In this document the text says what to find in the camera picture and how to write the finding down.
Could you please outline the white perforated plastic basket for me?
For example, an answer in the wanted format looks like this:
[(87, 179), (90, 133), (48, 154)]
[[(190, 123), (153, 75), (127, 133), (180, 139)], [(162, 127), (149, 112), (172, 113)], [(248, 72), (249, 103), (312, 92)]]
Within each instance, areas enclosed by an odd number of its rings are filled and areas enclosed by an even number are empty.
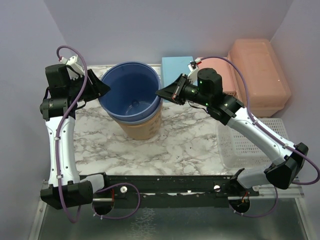
[(217, 123), (216, 141), (223, 166), (228, 170), (269, 166), (271, 160), (255, 144), (238, 131)]

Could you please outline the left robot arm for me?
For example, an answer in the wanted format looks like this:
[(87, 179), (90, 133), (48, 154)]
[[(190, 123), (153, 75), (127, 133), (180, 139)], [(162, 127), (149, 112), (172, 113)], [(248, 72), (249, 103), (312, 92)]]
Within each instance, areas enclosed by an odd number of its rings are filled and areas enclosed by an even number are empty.
[(40, 105), (50, 144), (50, 175), (48, 188), (40, 192), (41, 199), (60, 210), (90, 204), (94, 193), (103, 198), (111, 190), (105, 173), (79, 175), (74, 148), (74, 129), (78, 101), (85, 103), (104, 96), (110, 87), (89, 69), (88, 77), (76, 73), (65, 64), (45, 68), (48, 88)]

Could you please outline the pink perforated plastic basket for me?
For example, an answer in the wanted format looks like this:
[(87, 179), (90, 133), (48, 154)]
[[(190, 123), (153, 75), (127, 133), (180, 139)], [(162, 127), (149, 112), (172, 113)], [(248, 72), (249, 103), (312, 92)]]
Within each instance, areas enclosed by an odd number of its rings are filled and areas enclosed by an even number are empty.
[(223, 92), (231, 96), (236, 95), (236, 87), (231, 74), (230, 64), (227, 61), (220, 58), (204, 59), (198, 65), (198, 68), (212, 68), (216, 70), (216, 72), (222, 77)]

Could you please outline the large orange lidded container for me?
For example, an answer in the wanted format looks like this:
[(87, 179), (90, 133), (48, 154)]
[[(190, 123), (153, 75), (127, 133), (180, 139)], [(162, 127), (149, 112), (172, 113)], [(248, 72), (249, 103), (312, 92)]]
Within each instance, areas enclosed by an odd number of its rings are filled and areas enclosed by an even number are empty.
[(291, 90), (269, 40), (237, 39), (227, 57), (245, 79), (253, 115), (270, 118), (285, 107)]

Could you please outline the orange plastic bucket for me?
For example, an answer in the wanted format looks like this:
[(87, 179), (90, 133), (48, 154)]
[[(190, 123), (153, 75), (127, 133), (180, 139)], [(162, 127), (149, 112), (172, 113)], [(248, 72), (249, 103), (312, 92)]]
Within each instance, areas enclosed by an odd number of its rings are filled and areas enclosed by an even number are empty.
[(122, 130), (134, 140), (148, 140), (156, 135), (162, 124), (162, 104), (158, 106), (153, 117), (140, 124), (120, 123)]

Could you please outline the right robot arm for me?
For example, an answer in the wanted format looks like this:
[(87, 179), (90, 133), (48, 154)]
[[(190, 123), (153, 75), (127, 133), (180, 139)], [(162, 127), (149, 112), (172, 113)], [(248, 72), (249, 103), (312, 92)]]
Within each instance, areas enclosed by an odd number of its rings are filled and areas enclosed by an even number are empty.
[(271, 136), (259, 129), (261, 122), (250, 119), (244, 104), (223, 92), (222, 76), (212, 68), (197, 73), (197, 85), (181, 74), (172, 84), (157, 90), (156, 95), (178, 105), (193, 102), (206, 107), (213, 119), (245, 136), (271, 160), (271, 165), (265, 167), (238, 170), (229, 184), (236, 196), (258, 185), (271, 184), (286, 190), (304, 165), (301, 155), (307, 154), (308, 147), (294, 144), (269, 128), (266, 130)]

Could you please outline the blue plastic bucket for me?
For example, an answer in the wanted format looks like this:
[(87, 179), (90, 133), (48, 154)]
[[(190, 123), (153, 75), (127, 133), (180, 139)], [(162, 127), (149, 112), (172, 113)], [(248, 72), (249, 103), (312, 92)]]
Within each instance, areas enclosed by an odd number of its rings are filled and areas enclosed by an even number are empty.
[(156, 91), (161, 88), (158, 74), (141, 62), (124, 62), (108, 70), (101, 81), (110, 91), (99, 103), (112, 117), (136, 122), (151, 115), (160, 104)]

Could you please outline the light blue perforated basket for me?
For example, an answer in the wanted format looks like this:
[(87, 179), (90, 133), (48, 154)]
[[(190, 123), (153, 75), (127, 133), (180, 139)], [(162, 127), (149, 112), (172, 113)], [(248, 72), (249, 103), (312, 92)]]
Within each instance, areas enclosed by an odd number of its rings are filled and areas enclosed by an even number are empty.
[(160, 75), (163, 81), (162, 88), (166, 88), (179, 80), (181, 74), (188, 75), (191, 72), (188, 65), (193, 60), (192, 56), (163, 57)]

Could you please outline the grey-blue plastic bucket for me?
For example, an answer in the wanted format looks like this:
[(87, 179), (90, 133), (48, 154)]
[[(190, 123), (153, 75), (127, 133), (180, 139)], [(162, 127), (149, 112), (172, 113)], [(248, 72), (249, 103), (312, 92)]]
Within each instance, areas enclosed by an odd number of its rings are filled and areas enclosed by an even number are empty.
[(112, 114), (108, 111), (108, 115), (121, 124), (137, 125), (142, 124), (156, 115), (161, 109), (163, 101), (157, 97), (152, 103), (146, 101), (133, 100), (129, 106), (120, 108), (121, 114)]

